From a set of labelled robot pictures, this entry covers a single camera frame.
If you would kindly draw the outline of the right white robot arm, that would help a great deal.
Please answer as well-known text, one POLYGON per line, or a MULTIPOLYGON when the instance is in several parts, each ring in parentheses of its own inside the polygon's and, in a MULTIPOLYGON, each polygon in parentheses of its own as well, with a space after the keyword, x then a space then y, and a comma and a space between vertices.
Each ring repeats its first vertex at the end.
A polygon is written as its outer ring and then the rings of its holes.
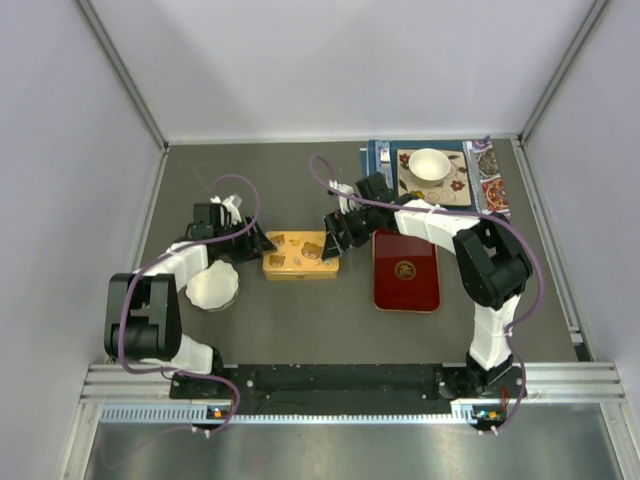
POLYGON ((398 196, 379 173, 355 186, 332 180, 327 188, 338 197, 339 208, 324 218, 323 259, 361 247, 378 230, 424 240, 455 256, 464 290, 474 303, 467 384, 478 395, 492 394, 512 367, 509 339, 515 313, 534 272, 508 221, 498 215, 455 213, 414 194, 398 196))

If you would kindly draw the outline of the gold cookie tin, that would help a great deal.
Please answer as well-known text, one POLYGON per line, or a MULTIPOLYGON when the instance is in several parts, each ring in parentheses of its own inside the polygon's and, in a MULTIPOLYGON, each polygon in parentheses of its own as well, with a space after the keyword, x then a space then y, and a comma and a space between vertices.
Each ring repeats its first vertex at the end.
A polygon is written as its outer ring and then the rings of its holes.
POLYGON ((269 281, 298 281, 298 280, 332 280, 338 276, 339 267, 327 267, 322 269, 287 269, 266 266, 263 268, 265 278, 269 281))

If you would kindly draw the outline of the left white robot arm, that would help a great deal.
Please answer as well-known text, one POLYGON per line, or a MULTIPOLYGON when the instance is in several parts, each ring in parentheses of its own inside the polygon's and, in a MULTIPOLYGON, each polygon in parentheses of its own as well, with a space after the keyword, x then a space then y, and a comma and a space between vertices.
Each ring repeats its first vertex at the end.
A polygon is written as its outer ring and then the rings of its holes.
POLYGON ((236 264, 276 250, 256 220, 242 216, 240 199, 197 203, 193 221, 147 268, 119 273, 109 281, 104 348, 111 358, 158 369, 193 372, 192 384, 205 396, 226 387, 218 351, 183 333, 179 292, 204 311, 223 310, 239 291, 236 264))

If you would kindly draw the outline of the silver tin lid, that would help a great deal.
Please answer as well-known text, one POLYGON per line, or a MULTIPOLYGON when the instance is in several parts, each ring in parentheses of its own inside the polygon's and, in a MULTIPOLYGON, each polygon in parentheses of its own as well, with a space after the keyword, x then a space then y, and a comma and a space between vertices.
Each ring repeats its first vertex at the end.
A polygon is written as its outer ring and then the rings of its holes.
POLYGON ((263 268, 322 269, 322 265, 339 267, 338 258, 321 258, 325 243, 323 231, 269 231, 266 236, 278 246, 278 250, 263 256, 263 268))

